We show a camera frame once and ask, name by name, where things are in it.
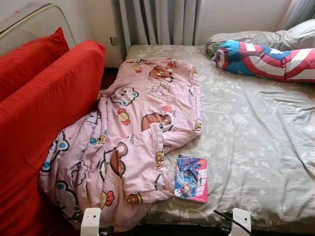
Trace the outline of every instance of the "captain america pillow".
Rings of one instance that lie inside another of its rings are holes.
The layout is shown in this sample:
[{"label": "captain america pillow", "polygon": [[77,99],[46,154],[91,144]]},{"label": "captain america pillow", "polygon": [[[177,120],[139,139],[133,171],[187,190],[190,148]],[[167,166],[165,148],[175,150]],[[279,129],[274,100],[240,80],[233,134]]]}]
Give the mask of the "captain america pillow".
[{"label": "captain america pillow", "polygon": [[215,53],[217,66],[234,73],[283,82],[315,82],[315,49],[280,52],[240,41],[226,41]]}]

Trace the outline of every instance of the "comic book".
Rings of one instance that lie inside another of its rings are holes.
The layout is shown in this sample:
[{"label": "comic book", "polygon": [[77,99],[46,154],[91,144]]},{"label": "comic book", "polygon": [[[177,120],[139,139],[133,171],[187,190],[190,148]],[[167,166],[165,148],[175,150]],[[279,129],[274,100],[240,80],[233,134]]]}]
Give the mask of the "comic book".
[{"label": "comic book", "polygon": [[207,160],[178,155],[174,195],[201,203],[208,202]]}]

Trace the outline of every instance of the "pink fabric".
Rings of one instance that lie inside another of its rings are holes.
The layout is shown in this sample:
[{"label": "pink fabric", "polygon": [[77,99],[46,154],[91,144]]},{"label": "pink fabric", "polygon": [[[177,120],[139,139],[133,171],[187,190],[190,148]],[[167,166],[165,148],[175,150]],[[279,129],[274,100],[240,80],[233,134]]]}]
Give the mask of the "pink fabric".
[{"label": "pink fabric", "polygon": [[195,69],[180,60],[126,61],[100,92],[97,109],[64,129],[47,155],[40,186],[79,226],[100,207],[101,226],[134,227],[152,203],[173,195],[165,154],[200,135]]}]

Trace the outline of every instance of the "gray pillow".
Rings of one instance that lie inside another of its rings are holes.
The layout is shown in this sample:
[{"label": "gray pillow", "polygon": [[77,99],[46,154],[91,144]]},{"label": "gray pillow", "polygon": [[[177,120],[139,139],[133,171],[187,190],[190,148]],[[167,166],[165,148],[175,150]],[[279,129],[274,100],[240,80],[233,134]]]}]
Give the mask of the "gray pillow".
[{"label": "gray pillow", "polygon": [[284,31],[281,51],[315,48],[315,19]]},{"label": "gray pillow", "polygon": [[217,33],[210,37],[205,44],[207,54],[213,57],[218,47],[228,40],[257,44],[280,51],[315,48],[315,20],[303,22],[288,31]]}]

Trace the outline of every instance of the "gray curtain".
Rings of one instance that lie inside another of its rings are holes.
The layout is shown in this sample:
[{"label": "gray curtain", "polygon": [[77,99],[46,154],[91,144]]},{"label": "gray curtain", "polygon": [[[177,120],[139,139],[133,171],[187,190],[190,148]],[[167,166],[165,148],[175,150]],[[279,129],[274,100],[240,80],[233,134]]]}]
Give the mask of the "gray curtain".
[{"label": "gray curtain", "polygon": [[288,30],[299,23],[314,19],[315,0],[292,0],[278,30]]},{"label": "gray curtain", "polygon": [[199,44],[201,0],[119,0],[126,49]]}]

